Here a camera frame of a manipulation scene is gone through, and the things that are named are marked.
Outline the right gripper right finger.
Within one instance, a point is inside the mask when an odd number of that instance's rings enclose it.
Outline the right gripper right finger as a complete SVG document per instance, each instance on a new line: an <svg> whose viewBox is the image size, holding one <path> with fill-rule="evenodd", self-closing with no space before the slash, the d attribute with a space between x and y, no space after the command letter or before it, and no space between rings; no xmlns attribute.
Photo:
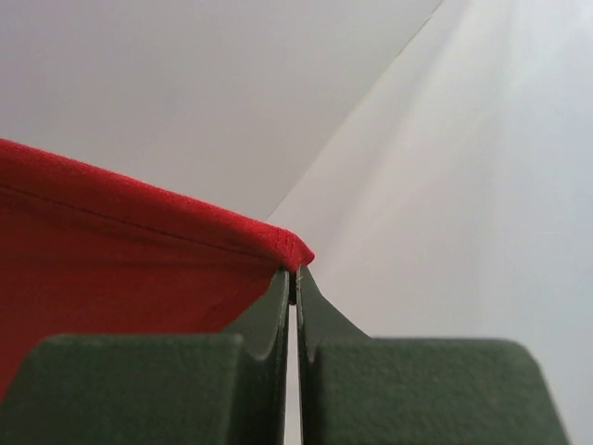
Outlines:
<svg viewBox="0 0 593 445"><path fill-rule="evenodd" d="M565 444L540 367L496 338L373 338L296 272L306 444Z"/></svg>

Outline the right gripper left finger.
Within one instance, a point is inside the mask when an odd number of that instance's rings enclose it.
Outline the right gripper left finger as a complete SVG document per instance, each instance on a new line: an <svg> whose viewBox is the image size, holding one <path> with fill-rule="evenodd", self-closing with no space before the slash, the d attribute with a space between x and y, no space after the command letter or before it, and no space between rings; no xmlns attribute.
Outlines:
<svg viewBox="0 0 593 445"><path fill-rule="evenodd" d="M290 276L218 334L56 336L1 404L5 444L280 444Z"/></svg>

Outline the dark red t shirt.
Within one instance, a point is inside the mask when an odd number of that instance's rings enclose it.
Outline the dark red t shirt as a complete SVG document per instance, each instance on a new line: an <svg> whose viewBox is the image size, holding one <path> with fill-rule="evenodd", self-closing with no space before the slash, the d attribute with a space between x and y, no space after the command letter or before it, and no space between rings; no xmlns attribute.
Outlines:
<svg viewBox="0 0 593 445"><path fill-rule="evenodd" d="M218 332L313 258L284 228L3 140L1 385L53 335Z"/></svg>

